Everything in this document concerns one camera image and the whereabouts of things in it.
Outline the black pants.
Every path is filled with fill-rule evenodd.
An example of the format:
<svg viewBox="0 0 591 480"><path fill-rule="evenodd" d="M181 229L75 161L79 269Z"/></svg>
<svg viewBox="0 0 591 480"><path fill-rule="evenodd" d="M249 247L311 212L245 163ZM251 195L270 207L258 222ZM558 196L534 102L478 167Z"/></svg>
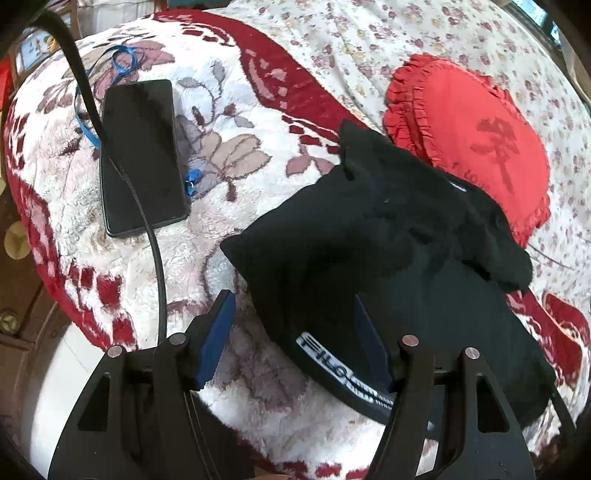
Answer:
<svg viewBox="0 0 591 480"><path fill-rule="evenodd" d="M339 127L341 161L221 251L270 339L356 412L386 423L404 377L399 341L485 356L520 425L555 374L507 304L528 288L527 252L480 188L376 131Z"/></svg>

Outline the red white floral blanket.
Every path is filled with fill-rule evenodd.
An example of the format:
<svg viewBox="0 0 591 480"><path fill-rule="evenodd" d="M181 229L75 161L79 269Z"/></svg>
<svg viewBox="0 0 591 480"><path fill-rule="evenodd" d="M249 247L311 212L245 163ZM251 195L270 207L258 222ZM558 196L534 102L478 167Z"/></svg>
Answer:
<svg viewBox="0 0 591 480"><path fill-rule="evenodd" d="M360 120L280 44L225 17L224 8L152 14L78 45L83 62L97 68L90 78L97 99L114 76L105 52L116 44L142 55L133 80L170 81L180 157L204 171L187 218L156 234L171 331L221 289L245 295L222 239L327 173L338 161L339 122ZM98 153L76 128L74 91L62 55L17 91L4 130L10 190L46 288L86 339L102 349L149 347L157 338L157 294L148 241L106 233ZM536 294L532 283L511 306L550 360L573 419L585 425L590 306Z"/></svg>

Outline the red heart ruffled pillow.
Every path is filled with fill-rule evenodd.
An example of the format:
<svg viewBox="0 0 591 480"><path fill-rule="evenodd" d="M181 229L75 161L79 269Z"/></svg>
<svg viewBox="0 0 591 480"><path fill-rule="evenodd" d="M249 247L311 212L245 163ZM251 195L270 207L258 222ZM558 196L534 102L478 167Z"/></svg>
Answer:
<svg viewBox="0 0 591 480"><path fill-rule="evenodd" d="M550 217L550 166L509 92L489 76L419 54L394 71L386 103L394 144L484 190L527 245Z"/></svg>

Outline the black smartphone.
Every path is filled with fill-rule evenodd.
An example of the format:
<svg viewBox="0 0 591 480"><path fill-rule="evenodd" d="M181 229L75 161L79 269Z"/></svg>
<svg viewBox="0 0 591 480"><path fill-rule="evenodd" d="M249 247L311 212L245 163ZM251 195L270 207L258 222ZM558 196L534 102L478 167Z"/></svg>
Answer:
<svg viewBox="0 0 591 480"><path fill-rule="evenodd" d="M113 86L106 91L103 126L154 228L188 216L173 122L168 80ZM124 238L142 233L144 224L128 186L105 154L100 157L99 171L107 235Z"/></svg>

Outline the floral bed sheet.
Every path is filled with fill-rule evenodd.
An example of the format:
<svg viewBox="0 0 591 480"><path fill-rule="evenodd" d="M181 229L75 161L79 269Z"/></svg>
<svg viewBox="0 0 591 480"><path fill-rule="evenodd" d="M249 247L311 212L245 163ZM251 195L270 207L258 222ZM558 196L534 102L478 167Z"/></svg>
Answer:
<svg viewBox="0 0 591 480"><path fill-rule="evenodd" d="M383 125L394 71L428 53L490 76L540 136L551 216L528 244L532 290L590 306L590 116L541 44L490 1L235 1L363 123Z"/></svg>

